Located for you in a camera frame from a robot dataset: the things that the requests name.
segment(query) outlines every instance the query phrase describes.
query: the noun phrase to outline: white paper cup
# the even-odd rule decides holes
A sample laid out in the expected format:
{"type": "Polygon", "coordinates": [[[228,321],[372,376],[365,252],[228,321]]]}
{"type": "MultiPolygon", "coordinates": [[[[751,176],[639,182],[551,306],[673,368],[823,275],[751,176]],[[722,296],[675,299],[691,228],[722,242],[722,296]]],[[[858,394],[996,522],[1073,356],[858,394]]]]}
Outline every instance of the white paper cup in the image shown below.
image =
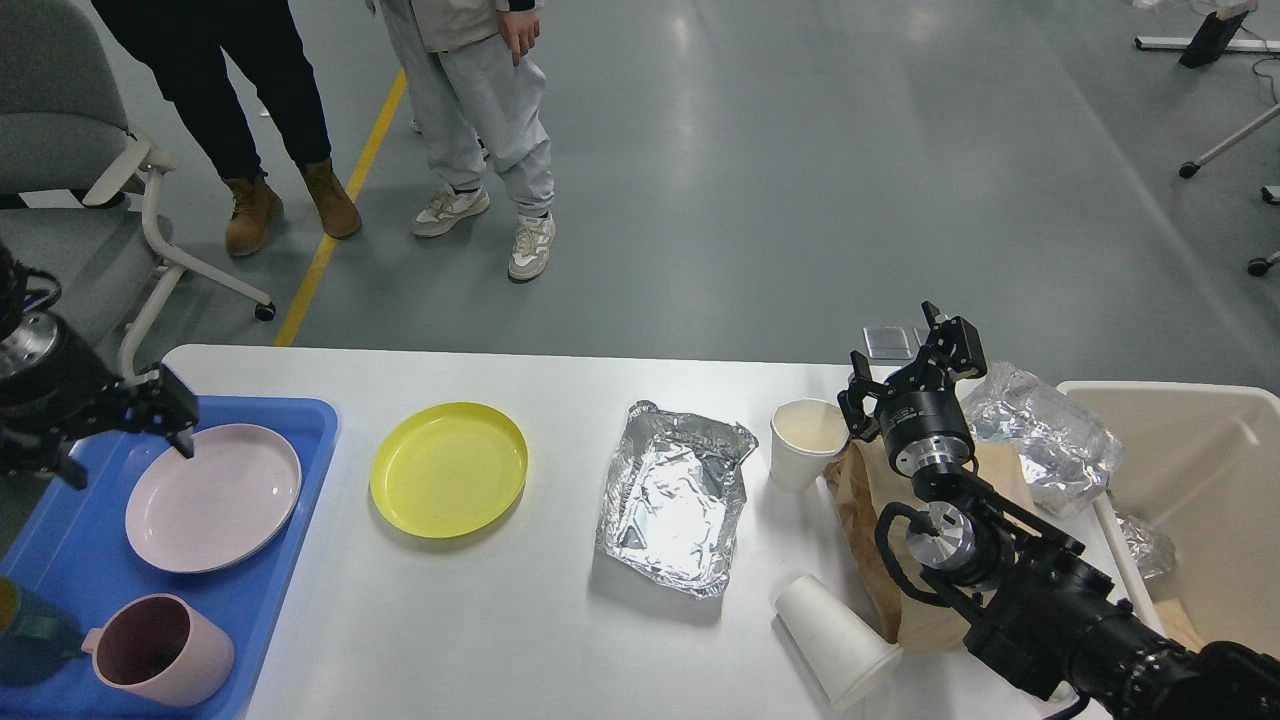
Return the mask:
{"type": "Polygon", "coordinates": [[[769,480],[787,492],[813,486],[814,478],[849,441],[840,407],[823,400],[787,402],[773,413],[773,459],[769,480]]]}
{"type": "Polygon", "coordinates": [[[801,575],[773,602],[831,706],[845,710],[897,667],[902,648],[890,644],[813,575],[801,575]]]}

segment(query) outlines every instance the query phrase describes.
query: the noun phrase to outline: blue tray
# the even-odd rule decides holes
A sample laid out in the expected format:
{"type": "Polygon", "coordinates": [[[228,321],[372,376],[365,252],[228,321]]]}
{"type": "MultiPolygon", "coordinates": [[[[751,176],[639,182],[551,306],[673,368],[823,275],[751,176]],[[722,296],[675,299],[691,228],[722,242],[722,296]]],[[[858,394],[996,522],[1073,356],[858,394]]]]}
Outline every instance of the blue tray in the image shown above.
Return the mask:
{"type": "Polygon", "coordinates": [[[77,492],[61,480],[50,484],[0,562],[0,574],[65,609],[79,620],[81,632],[100,628],[145,594],[182,597],[236,643],[227,684],[200,705],[174,708],[108,688],[84,656],[37,685],[0,688],[0,716],[223,719],[244,707],[333,457],[338,415],[319,400],[200,398],[197,430],[230,423],[271,428],[293,445],[302,462],[302,492],[293,515],[247,560],[214,573],[177,575],[140,559],[124,534],[124,507],[142,471],[169,443],[152,436],[104,433],[82,441],[73,452],[88,469],[88,488],[77,492]]]}

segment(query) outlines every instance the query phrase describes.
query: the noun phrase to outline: aluminum foil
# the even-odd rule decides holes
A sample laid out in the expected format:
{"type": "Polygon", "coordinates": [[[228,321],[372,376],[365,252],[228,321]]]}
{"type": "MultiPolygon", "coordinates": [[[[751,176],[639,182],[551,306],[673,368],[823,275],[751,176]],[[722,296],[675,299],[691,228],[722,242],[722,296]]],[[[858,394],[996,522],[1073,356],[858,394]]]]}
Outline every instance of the aluminum foil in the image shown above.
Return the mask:
{"type": "Polygon", "coordinates": [[[1155,580],[1174,571],[1178,552],[1172,538],[1137,515],[1116,510],[1116,520],[1143,580],[1155,580]]]}
{"type": "Polygon", "coordinates": [[[1101,495],[1124,460],[1097,415],[1009,363],[992,363],[960,406],[975,439],[1018,448],[1032,500],[1059,518],[1101,495]]]}
{"type": "Polygon", "coordinates": [[[756,445],[742,425],[636,402],[609,462],[595,548],[659,585],[719,597],[746,503],[741,466],[756,445]]]}

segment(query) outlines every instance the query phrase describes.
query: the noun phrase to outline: white table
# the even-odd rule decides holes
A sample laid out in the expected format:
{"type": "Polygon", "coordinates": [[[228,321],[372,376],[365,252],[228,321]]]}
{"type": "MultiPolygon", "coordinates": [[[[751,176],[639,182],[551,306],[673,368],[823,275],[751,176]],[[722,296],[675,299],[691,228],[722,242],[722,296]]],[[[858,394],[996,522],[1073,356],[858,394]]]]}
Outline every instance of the white table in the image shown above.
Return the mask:
{"type": "MultiPolygon", "coordinates": [[[[844,715],[826,706],[773,597],[813,573],[863,618],[874,611],[826,488],[769,486],[769,415],[833,398],[846,366],[221,346],[183,346],[165,363],[197,393],[317,397],[339,415],[247,717],[1030,720],[1055,708],[963,651],[908,657],[844,715]],[[374,452],[408,415],[460,400],[520,425],[524,496],[472,536],[394,530],[369,496],[374,452]],[[742,423],[760,439],[719,601],[594,551],[605,469],[637,400],[742,423]]],[[[1092,514],[1066,529],[1115,577],[1092,514]]]]}

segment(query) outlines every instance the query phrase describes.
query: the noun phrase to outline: gray chair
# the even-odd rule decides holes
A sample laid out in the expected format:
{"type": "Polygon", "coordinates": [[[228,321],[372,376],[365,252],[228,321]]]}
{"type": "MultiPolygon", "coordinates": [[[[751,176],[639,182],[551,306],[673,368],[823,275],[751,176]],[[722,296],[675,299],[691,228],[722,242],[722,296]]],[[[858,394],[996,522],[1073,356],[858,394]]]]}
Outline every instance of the gray chair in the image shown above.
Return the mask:
{"type": "Polygon", "coordinates": [[[87,188],[81,204],[100,208],[122,191],[142,193],[141,213],[0,210],[0,242],[63,283],[54,311],[95,347],[151,287],[120,340],[124,377],[136,374],[134,354],[186,270],[253,300],[260,320],[275,316],[265,292],[168,240],[160,190],[177,167],[128,123],[97,32],[79,9],[69,0],[0,0],[0,195],[87,188]]]}

